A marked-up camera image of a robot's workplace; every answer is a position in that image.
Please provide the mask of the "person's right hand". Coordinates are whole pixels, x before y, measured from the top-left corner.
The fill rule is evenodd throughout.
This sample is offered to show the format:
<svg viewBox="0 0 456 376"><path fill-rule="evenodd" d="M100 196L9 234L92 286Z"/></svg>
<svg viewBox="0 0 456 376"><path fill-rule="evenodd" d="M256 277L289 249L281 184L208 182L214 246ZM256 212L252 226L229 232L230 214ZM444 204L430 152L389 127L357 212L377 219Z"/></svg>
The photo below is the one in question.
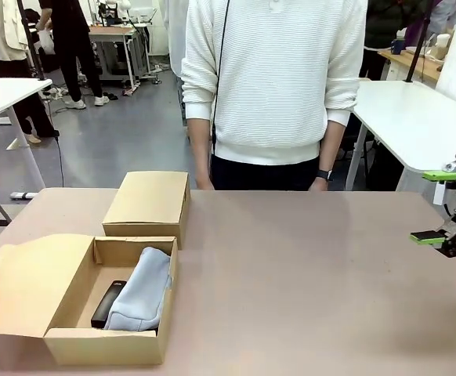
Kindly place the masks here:
<svg viewBox="0 0 456 376"><path fill-rule="evenodd" d="M214 190L215 187L212 184L209 170L198 169L195 172L195 182L199 190Z"/></svg>

